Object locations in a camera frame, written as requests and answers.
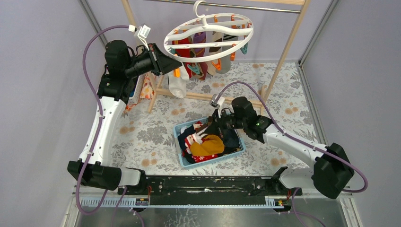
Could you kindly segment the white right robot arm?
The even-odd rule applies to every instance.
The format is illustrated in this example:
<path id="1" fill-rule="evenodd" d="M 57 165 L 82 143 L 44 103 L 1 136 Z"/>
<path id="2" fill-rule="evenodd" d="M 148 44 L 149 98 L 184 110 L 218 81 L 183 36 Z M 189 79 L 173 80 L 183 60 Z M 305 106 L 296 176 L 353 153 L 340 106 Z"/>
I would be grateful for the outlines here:
<path id="1" fill-rule="evenodd" d="M 223 97 L 214 95 L 210 105 L 215 111 L 207 133 L 222 135 L 224 130 L 242 129 L 250 139 L 277 147 L 307 164 L 303 169 L 282 167 L 275 173 L 271 188 L 278 195 L 293 188 L 308 188 L 336 199 L 355 174 L 341 145 L 314 143 L 279 129 L 272 119 L 258 115 L 244 96 L 232 100 L 233 113 L 227 113 L 223 107 Z"/>

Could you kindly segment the white sock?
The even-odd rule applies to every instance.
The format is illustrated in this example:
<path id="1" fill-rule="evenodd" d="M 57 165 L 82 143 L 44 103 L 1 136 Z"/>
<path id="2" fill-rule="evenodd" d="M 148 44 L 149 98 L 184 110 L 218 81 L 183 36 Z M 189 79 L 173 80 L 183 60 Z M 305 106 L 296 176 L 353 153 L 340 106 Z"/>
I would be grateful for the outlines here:
<path id="1" fill-rule="evenodd" d="M 184 66 L 173 70 L 168 75 L 168 88 L 171 94 L 177 98 L 184 98 L 187 94 L 186 83 L 190 77 Z"/>

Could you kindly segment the white round clip hanger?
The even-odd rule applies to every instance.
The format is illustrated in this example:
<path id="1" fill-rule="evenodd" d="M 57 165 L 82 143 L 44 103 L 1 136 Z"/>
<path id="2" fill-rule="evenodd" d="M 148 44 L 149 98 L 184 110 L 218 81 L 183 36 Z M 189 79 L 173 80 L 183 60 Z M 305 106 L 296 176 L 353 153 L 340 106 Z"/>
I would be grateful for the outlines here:
<path id="1" fill-rule="evenodd" d="M 166 35 L 163 41 L 165 50 L 176 59 L 189 63 L 208 62 L 224 57 L 227 57 L 229 61 L 234 61 L 237 52 L 247 52 L 248 42 L 254 34 L 253 22 L 248 17 L 235 13 L 200 14 L 198 6 L 202 3 L 201 0 L 195 1 L 193 12 L 196 17 L 194 19 L 177 26 Z M 189 36 L 193 42 L 193 36 L 200 32 L 206 33 L 205 43 L 173 44 L 173 41 L 185 39 Z M 222 33 L 223 41 L 212 42 L 212 32 Z M 217 46 L 221 47 L 221 52 L 209 55 L 209 48 Z M 204 56 L 196 57 L 195 48 L 205 48 Z M 192 51 L 191 57 L 178 56 L 175 52 L 176 49 L 190 49 Z"/>

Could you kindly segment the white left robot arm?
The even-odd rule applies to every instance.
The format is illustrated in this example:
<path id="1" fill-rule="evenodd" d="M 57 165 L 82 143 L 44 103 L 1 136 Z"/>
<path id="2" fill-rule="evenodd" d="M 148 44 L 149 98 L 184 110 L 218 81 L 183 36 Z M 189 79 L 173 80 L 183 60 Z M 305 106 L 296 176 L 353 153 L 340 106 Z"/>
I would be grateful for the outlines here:
<path id="1" fill-rule="evenodd" d="M 96 93 L 100 105 L 87 144 L 78 160 L 68 163 L 67 171 L 84 186 L 110 191 L 128 186 L 133 193 L 142 194 L 147 187 L 143 170 L 112 166 L 111 142 L 116 124 L 139 76 L 148 72 L 165 75 L 182 63 L 162 53 L 156 44 L 148 44 L 137 55 L 132 55 L 132 48 L 122 40 L 109 42 L 105 49 L 105 72 Z"/>

